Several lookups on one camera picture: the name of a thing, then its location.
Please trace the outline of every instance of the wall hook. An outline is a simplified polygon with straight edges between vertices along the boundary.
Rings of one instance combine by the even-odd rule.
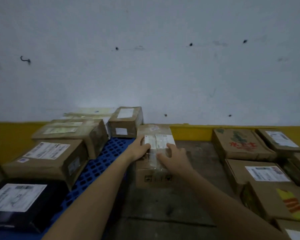
[[[23,56],[20,56],[20,59],[21,59],[22,61],[27,61],[27,62],[28,62],[28,64],[30,65],[30,63],[31,63],[31,60],[30,60],[30,59],[28,59],[28,60],[23,60],[23,59],[22,59],[22,57],[23,57]]]

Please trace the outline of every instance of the hand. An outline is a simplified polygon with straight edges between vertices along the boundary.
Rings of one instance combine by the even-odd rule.
[[[157,153],[157,158],[172,174],[182,176],[183,173],[193,170],[184,148],[178,149],[176,145],[170,143],[167,143],[167,147],[171,149],[172,156],[167,157],[162,153]]]
[[[141,141],[145,135],[139,135],[134,142],[132,142],[123,154],[129,159],[130,163],[141,158],[147,150],[151,148],[149,143],[141,145]]]

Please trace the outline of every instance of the blue lattice grid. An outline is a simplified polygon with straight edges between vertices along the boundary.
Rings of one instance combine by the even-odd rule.
[[[0,230],[0,240],[39,240],[48,231],[50,226],[60,217],[60,215],[72,204],[72,202],[84,192],[84,190],[97,178],[112,162],[134,141],[134,138],[112,137],[104,146],[102,152],[95,160],[90,160],[84,168],[80,177],[72,188],[72,191],[62,202],[58,213],[56,213],[50,225],[42,234],[21,233]]]

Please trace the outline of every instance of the person's right hand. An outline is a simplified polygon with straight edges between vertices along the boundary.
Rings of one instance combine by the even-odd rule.
[[[182,176],[183,173],[193,170],[184,148],[178,149],[176,145],[170,143],[167,143],[167,147],[171,149],[171,157],[163,153],[157,153],[156,156],[172,174]]]

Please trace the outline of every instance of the wooden floor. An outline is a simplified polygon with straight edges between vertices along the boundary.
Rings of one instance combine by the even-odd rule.
[[[234,195],[211,142],[176,141],[203,177],[233,198]],[[223,239],[220,231],[182,181],[167,189],[136,189],[129,185],[120,219],[105,239]]]

